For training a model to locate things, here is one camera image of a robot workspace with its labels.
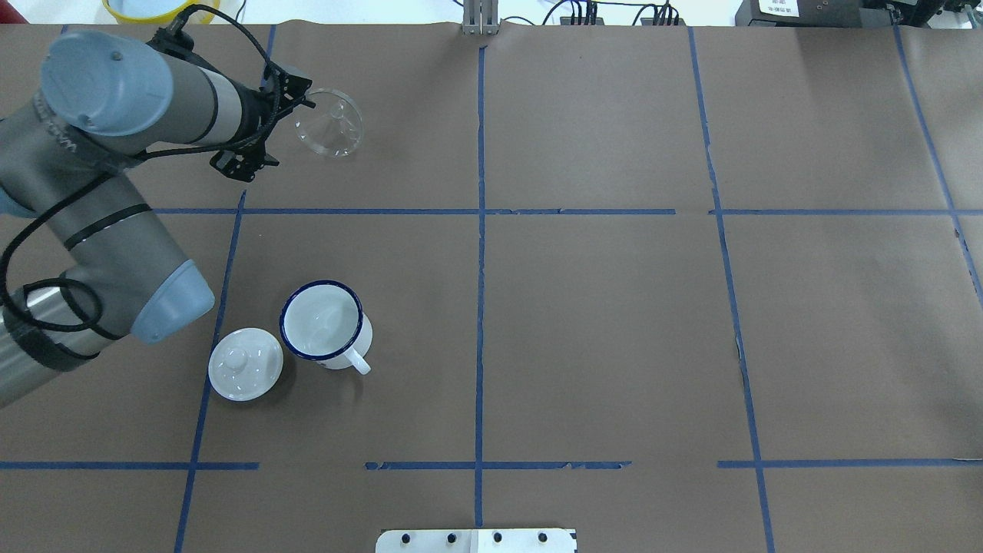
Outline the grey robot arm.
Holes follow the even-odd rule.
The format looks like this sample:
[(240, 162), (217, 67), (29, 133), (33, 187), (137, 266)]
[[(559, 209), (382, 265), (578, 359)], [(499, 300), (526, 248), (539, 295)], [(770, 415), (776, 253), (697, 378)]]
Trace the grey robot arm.
[(312, 82), (264, 58), (253, 90), (158, 29), (150, 43), (81, 29), (50, 45), (31, 100), (2, 119), (2, 213), (28, 226), (2, 252), (2, 405), (94, 360), (117, 340), (159, 343), (215, 296), (127, 178), (145, 161), (210, 153), (251, 182), (277, 160), (274, 126)]

